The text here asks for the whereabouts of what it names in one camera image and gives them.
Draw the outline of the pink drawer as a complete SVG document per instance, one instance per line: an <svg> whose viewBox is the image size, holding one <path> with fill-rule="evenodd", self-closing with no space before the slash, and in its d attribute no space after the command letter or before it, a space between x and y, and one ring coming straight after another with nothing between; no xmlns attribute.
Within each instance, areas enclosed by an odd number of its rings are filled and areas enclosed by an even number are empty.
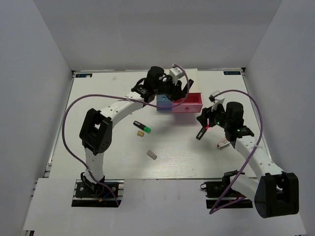
<svg viewBox="0 0 315 236"><path fill-rule="evenodd" d="M179 106L173 107L173 113L200 113L203 107L201 93L189 93L187 99Z"/></svg>

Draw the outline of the black marker pen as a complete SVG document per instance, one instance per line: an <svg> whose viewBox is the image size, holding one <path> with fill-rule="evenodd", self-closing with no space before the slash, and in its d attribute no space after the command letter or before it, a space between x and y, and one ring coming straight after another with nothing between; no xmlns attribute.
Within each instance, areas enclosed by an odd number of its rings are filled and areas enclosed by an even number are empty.
<svg viewBox="0 0 315 236"><path fill-rule="evenodd" d="M200 129L200 131L198 132L198 134L196 135L196 139L201 140L201 138L204 136L204 134L206 133L208 127L202 127Z"/></svg>

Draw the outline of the black green highlighter marker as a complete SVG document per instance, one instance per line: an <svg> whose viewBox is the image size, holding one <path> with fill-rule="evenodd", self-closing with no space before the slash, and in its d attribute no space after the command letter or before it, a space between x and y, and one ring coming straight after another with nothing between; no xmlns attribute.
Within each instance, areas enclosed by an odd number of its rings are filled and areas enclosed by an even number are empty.
<svg viewBox="0 0 315 236"><path fill-rule="evenodd" d="M149 128L148 126L146 126L146 125L144 125L144 124L142 124L136 120L133 122L133 125L135 125L140 130L144 131L145 133L150 134L150 132L151 132L151 128Z"/></svg>

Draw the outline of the yellow eraser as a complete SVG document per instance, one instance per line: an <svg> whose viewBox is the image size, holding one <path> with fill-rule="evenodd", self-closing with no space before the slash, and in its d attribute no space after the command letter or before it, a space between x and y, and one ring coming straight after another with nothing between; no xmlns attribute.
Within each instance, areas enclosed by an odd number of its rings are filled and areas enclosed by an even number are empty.
<svg viewBox="0 0 315 236"><path fill-rule="evenodd" d="M139 137L143 137L143 136L144 136L144 132L138 131L138 132L137 132L137 135L138 135Z"/></svg>

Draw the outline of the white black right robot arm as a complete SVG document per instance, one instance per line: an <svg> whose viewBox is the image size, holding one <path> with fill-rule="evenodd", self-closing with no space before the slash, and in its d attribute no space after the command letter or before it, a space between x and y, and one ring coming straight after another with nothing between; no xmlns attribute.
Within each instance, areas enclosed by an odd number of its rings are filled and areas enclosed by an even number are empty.
<svg viewBox="0 0 315 236"><path fill-rule="evenodd" d="M220 185L205 183L207 198L214 199L210 213L247 201L253 203L262 218L294 215L299 212L299 180L277 166L257 143L254 133L244 125L243 105L229 102L202 109L197 120L202 125L196 136L201 139L214 126L224 129L226 140L245 158L256 175L256 180L243 170L223 174Z"/></svg>

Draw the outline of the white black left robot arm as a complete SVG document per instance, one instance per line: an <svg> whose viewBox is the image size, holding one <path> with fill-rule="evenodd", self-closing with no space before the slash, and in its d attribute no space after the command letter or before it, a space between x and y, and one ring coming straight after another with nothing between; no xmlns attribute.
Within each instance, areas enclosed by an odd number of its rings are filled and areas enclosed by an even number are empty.
<svg viewBox="0 0 315 236"><path fill-rule="evenodd" d="M140 79L125 97L102 110L88 110L79 134L87 164L81 180L87 186L88 192L93 196L103 193L103 157L111 145L114 126L151 103L156 95L165 95L171 101L186 98L194 83L192 79L188 79L183 87L180 79L186 75L177 66L171 68L168 74L161 67L152 66L147 76Z"/></svg>

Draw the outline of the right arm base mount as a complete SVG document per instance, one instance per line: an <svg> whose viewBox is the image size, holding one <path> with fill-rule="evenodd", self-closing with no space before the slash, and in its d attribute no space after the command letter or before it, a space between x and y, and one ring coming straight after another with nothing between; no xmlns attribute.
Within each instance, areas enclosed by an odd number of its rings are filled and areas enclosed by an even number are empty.
<svg viewBox="0 0 315 236"><path fill-rule="evenodd" d="M227 186L230 184L230 177L234 177L237 174L237 170L224 173L223 177L220 180L211 180L203 182L200 185L200 189L206 192L206 207L211 209L220 195L224 192ZM225 194L224 198L219 202L217 207L231 203L233 201L244 198L244 196L232 189L229 189ZM252 201L249 199L243 199L233 205L229 205L225 208L229 209L238 209L238 208L253 208Z"/></svg>

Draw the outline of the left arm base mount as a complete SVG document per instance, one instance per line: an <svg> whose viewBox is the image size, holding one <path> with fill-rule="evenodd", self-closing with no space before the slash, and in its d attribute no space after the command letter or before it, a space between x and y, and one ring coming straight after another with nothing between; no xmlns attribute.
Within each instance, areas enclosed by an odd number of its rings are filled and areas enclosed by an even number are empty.
<svg viewBox="0 0 315 236"><path fill-rule="evenodd" d="M108 180L105 182L113 191L118 204L110 191L100 186L95 192L90 189L83 181L77 180L72 197L72 207L101 207L116 208L120 205L124 193L123 180Z"/></svg>

